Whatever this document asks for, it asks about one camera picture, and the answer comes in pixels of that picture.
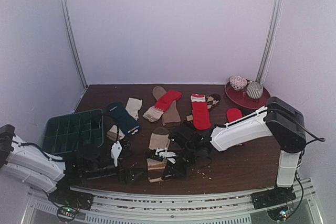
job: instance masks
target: white backdrop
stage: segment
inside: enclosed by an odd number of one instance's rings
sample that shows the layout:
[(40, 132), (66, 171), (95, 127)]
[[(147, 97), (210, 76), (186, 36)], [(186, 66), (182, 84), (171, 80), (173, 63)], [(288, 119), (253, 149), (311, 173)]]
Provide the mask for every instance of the white backdrop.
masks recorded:
[(274, 0), (68, 0), (89, 84), (254, 79)]
[[(59, 0), (0, 0), (0, 126), (41, 144), (47, 120), (75, 108), (83, 88)], [(17, 224), (29, 186), (0, 170), (0, 223)]]
[(307, 146), (300, 169), (312, 178), (326, 223), (336, 223), (335, 13), (335, 0), (285, 0), (265, 82), (304, 114), (308, 129), (327, 139)]

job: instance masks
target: dark teal sock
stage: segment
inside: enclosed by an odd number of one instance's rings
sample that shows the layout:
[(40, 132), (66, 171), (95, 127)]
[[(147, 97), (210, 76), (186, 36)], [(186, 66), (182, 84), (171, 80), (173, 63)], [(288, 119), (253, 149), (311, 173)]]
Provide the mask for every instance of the dark teal sock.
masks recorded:
[(117, 126), (126, 136), (140, 129), (140, 124), (127, 112), (121, 102), (111, 103), (106, 111), (116, 120)]

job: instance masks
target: gray ribbed cup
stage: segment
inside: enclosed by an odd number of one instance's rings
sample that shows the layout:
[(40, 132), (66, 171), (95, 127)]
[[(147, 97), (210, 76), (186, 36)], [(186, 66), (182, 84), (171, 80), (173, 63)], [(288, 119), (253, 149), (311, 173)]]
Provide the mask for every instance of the gray ribbed cup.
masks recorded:
[(246, 89), (247, 95), (252, 99), (259, 99), (262, 96), (263, 86), (258, 82), (251, 82)]

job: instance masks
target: green tray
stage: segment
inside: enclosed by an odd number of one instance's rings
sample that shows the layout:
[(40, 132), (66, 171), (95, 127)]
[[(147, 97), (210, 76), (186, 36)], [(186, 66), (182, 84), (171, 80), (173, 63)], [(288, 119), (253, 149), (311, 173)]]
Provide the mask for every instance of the green tray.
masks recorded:
[(43, 151), (56, 156), (65, 156), (72, 150), (76, 151), (78, 145), (92, 144), (101, 147), (105, 143), (102, 113), (102, 110), (91, 110), (49, 119)]

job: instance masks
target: red plate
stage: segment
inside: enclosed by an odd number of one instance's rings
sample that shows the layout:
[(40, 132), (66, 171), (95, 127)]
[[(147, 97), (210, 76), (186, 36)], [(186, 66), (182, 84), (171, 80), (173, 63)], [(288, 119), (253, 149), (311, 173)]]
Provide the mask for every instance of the red plate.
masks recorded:
[(225, 86), (225, 93), (236, 105), (249, 110), (256, 110), (265, 106), (267, 104), (267, 99), (271, 97), (268, 91), (264, 88), (263, 95), (259, 99), (252, 99), (246, 94), (246, 88), (247, 86), (242, 90), (237, 91), (234, 90), (234, 88), (231, 87), (230, 82), (228, 82)]

